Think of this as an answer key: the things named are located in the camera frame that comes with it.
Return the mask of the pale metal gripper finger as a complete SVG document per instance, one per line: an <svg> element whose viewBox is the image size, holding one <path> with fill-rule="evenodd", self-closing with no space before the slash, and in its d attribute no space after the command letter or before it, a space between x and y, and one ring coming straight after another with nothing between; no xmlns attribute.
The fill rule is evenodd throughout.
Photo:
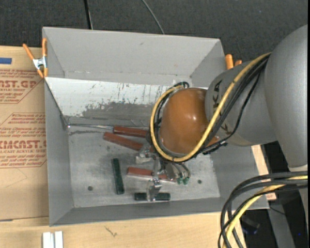
<svg viewBox="0 0 310 248"><path fill-rule="evenodd" d="M155 201L156 196L158 195L162 183L158 177L151 178L146 185L146 199L148 202Z"/></svg>
<svg viewBox="0 0 310 248"><path fill-rule="evenodd" d="M136 164L143 164L152 161L157 154L151 150L140 150L135 157Z"/></svg>

